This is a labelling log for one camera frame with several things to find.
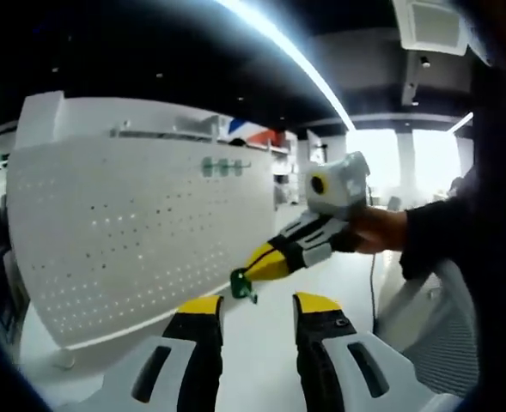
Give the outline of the person's right hand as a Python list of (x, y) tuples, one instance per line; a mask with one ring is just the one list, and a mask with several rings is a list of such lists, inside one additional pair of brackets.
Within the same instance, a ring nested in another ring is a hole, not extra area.
[(349, 228), (353, 233), (354, 252), (376, 254), (382, 251), (403, 251), (407, 214), (405, 211), (365, 207), (351, 213)]

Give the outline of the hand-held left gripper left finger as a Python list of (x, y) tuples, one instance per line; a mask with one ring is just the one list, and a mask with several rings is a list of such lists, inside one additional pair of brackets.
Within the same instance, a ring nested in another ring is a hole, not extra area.
[(213, 411), (223, 372), (223, 297), (180, 306), (161, 336), (107, 369), (102, 387), (61, 411)]

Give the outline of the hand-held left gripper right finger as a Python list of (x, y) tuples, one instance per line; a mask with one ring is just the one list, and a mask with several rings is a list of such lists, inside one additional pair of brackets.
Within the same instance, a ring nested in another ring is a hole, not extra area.
[(296, 367), (308, 411), (454, 411), (462, 399), (422, 384), (413, 364), (335, 301), (293, 294)]

